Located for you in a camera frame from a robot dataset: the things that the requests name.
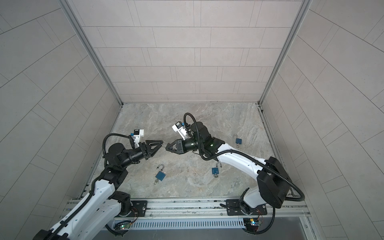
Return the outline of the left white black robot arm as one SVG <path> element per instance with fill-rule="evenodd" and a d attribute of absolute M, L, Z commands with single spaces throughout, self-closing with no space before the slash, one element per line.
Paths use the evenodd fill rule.
<path fill-rule="evenodd" d="M 35 240 L 91 240 L 114 217 L 128 216 L 133 211 L 131 196 L 118 190 L 128 175 L 127 167 L 153 157 L 162 147 L 161 140 L 146 140 L 135 144 L 132 136 L 131 149 L 121 143 L 106 149 L 107 139 L 102 143 L 105 168 L 92 181 L 89 193 L 58 223 L 49 230 L 40 230 Z"/>

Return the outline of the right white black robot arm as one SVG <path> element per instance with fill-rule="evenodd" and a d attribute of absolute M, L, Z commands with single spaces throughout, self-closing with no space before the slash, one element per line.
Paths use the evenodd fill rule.
<path fill-rule="evenodd" d="M 279 209 L 284 201 L 305 200 L 303 191 L 293 183 L 278 159 L 261 159 L 238 151 L 223 140 L 212 137 L 207 127 L 196 121 L 192 114 L 185 113 L 184 118 L 187 117 L 193 123 L 176 122 L 172 128 L 181 139 L 167 144 L 166 150 L 178 155 L 194 152 L 204 161 L 228 164 L 256 180 L 258 185 L 253 189 L 247 188 L 239 199 L 238 209 L 244 214 L 250 215 L 258 206 L 265 204 Z"/>

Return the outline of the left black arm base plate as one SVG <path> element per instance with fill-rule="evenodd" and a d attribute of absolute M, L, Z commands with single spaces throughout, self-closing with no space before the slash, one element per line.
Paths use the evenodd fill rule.
<path fill-rule="evenodd" d="M 119 217 L 144 217 L 147 210 L 147 201 L 128 201 L 121 204 L 121 211 Z"/>

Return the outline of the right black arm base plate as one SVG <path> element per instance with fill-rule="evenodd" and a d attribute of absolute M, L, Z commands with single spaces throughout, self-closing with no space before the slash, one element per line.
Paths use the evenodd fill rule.
<path fill-rule="evenodd" d="M 256 208 L 246 207 L 239 200 L 227 199 L 225 209 L 228 216 L 265 216 L 268 214 L 266 205 L 259 205 Z"/>

